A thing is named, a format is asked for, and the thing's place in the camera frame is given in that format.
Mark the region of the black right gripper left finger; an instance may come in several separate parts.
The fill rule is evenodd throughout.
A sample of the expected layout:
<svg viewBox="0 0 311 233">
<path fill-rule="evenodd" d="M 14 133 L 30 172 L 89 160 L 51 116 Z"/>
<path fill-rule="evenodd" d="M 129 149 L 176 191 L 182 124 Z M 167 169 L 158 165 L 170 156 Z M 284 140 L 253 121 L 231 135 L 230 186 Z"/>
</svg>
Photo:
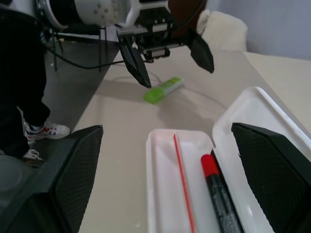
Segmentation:
<svg viewBox="0 0 311 233">
<path fill-rule="evenodd" d="M 78 233 L 103 133 L 96 125 L 47 143 L 38 168 L 0 155 L 0 233 Z"/>
</svg>

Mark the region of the white plastic pencil case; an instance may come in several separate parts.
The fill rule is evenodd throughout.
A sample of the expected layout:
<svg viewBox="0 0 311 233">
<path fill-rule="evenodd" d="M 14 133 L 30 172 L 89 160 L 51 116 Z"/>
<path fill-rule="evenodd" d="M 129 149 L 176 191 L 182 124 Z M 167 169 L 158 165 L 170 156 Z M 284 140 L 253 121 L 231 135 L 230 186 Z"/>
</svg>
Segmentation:
<svg viewBox="0 0 311 233">
<path fill-rule="evenodd" d="M 279 133 L 311 161 L 309 138 L 263 89 L 245 89 L 213 126 L 200 131 L 156 129 L 146 143 L 148 233 L 220 233 L 201 165 L 214 152 L 244 233 L 274 233 L 250 186 L 231 125 L 246 123 Z"/>
</svg>

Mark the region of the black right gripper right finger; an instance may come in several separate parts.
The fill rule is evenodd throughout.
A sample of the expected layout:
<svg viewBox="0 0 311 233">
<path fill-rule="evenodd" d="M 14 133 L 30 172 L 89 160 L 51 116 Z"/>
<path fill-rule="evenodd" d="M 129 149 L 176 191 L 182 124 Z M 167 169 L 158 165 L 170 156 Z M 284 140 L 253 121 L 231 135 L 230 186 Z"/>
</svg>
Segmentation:
<svg viewBox="0 0 311 233">
<path fill-rule="evenodd" d="M 233 123 L 248 184 L 275 233 L 311 233 L 311 162 L 283 135 Z"/>
</svg>

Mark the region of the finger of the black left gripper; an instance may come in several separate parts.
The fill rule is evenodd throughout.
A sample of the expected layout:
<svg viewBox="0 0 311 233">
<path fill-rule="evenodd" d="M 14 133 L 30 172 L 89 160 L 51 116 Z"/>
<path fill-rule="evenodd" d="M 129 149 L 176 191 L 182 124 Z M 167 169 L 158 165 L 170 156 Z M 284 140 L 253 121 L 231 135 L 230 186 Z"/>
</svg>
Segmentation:
<svg viewBox="0 0 311 233">
<path fill-rule="evenodd" d="M 119 41 L 120 52 L 129 73 L 140 85 L 151 88 L 151 81 L 139 50 L 132 47 L 131 41 L 127 37 L 121 37 Z"/>
<path fill-rule="evenodd" d="M 214 72 L 214 60 L 207 42 L 193 29 L 188 29 L 188 48 L 196 64 L 208 71 Z"/>
</svg>

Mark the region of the dark brown chair back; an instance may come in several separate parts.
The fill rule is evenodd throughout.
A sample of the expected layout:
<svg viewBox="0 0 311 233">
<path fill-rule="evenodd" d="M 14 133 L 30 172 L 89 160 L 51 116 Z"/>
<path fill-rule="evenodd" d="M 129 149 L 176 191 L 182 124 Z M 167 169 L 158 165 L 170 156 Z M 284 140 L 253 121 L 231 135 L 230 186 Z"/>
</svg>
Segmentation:
<svg viewBox="0 0 311 233">
<path fill-rule="evenodd" d="M 193 13 L 187 24 L 172 33 L 172 37 L 184 35 L 188 28 L 196 30 L 198 18 L 206 8 L 208 0 L 169 0 L 168 7 L 177 26 L 185 22 Z"/>
</svg>

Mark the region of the person in black trousers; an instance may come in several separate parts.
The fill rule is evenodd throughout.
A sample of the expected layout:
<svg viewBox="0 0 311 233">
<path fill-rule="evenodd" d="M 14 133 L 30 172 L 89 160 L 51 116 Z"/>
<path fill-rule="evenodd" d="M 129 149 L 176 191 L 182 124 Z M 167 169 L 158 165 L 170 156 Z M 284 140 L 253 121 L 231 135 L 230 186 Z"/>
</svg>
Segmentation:
<svg viewBox="0 0 311 233">
<path fill-rule="evenodd" d="M 44 138 L 61 139 L 70 128 L 48 122 L 43 103 L 46 86 L 42 26 L 32 15 L 0 0 L 0 150 L 24 163 L 44 163 L 29 144 Z"/>
</svg>

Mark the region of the black metal stand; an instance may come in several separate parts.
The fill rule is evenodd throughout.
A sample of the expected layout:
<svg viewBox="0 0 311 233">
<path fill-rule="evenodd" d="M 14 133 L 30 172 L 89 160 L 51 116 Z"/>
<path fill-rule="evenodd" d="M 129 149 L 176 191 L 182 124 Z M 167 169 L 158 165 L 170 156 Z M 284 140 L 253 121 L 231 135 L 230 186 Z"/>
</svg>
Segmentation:
<svg viewBox="0 0 311 233">
<path fill-rule="evenodd" d="M 56 29 L 51 29 L 52 36 L 52 48 L 56 52 L 56 43 L 58 42 L 61 53 L 64 53 L 63 45 L 61 39 L 66 39 L 68 35 L 60 34 L 77 34 L 77 35 L 89 35 L 89 36 L 98 36 L 98 40 L 95 44 L 98 45 L 98 54 L 99 54 L 99 64 L 103 61 L 102 51 L 103 46 L 105 49 L 105 55 L 108 56 L 108 40 L 107 40 L 107 27 L 106 26 L 97 26 L 97 25 L 73 25 L 68 28 L 58 31 Z"/>
</svg>

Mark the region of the green highlighter marker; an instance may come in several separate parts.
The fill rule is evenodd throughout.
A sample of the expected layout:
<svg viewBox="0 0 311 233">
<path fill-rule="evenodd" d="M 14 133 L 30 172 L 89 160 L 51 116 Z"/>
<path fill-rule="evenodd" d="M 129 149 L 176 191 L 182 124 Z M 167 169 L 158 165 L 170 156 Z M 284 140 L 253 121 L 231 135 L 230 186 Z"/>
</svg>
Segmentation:
<svg viewBox="0 0 311 233">
<path fill-rule="evenodd" d="M 143 96 L 144 100 L 150 104 L 157 104 L 169 94 L 183 86 L 184 80 L 180 77 L 172 77 L 161 83 L 159 86 L 152 88 Z"/>
</svg>

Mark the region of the black marker with red cap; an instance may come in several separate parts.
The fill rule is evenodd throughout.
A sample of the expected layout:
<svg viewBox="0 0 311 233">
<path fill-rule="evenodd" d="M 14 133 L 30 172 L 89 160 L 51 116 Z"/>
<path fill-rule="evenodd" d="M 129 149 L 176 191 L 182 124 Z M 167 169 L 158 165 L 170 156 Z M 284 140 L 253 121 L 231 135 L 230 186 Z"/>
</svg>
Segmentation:
<svg viewBox="0 0 311 233">
<path fill-rule="evenodd" d="M 215 158 L 205 154 L 201 157 L 201 164 L 221 233 L 244 233 Z"/>
</svg>

